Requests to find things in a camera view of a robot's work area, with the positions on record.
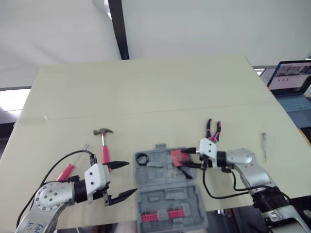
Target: black ring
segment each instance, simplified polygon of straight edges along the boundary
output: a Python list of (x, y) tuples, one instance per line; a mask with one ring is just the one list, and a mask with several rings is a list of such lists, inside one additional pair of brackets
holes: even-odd
[[(141, 157), (145, 157), (145, 158), (146, 158), (146, 162), (140, 163), (140, 162), (139, 162), (139, 159), (140, 159)], [(136, 156), (136, 162), (137, 162), (138, 165), (140, 165), (140, 166), (146, 166), (147, 163), (149, 162), (149, 156), (148, 156), (147, 154), (145, 154), (145, 153), (139, 153), (139, 154)]]

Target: sticker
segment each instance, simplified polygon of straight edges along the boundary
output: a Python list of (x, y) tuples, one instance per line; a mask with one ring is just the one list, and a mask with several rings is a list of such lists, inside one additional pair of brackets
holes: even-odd
[(32, 218), (27, 223), (26, 229), (29, 233), (42, 233), (46, 225), (45, 221)]

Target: screwdriver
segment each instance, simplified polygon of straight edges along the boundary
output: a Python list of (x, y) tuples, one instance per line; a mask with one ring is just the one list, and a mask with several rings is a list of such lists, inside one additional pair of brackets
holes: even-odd
[(267, 134), (266, 133), (261, 134), (261, 141), (262, 141), (262, 149), (264, 151), (264, 159), (265, 159), (265, 162), (267, 163), (268, 142), (267, 142)]
[[(88, 144), (86, 144), (82, 149), (86, 150), (88, 148)], [(74, 164), (78, 161), (78, 159), (81, 157), (83, 152), (80, 152), (78, 156), (75, 158), (75, 160), (72, 162), (72, 164), (68, 164), (68, 166), (63, 170), (62, 173), (60, 173), (59, 177), (56, 179), (57, 181), (64, 181), (66, 180), (71, 172), (74, 170), (75, 166)]]

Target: pink screwdriver handle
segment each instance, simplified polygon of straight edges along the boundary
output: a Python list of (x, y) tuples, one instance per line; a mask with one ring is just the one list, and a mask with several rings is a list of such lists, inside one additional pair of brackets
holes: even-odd
[(57, 181), (65, 181), (69, 175), (71, 174), (72, 170), (74, 170), (74, 165), (68, 164), (68, 167), (60, 173), (59, 177), (56, 179)]
[(103, 164), (109, 163), (109, 150), (106, 145), (103, 146)]

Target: tool case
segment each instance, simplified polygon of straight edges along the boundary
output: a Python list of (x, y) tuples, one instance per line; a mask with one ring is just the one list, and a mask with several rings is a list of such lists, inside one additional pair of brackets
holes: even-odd
[[(193, 177), (187, 180), (185, 174), (173, 166), (170, 151), (180, 149), (184, 148), (167, 149), (165, 144), (157, 144), (155, 150), (135, 154), (138, 233), (180, 233), (207, 228), (200, 189), (192, 183), (195, 170), (182, 167)], [(143, 166), (136, 160), (142, 154), (148, 156)]]

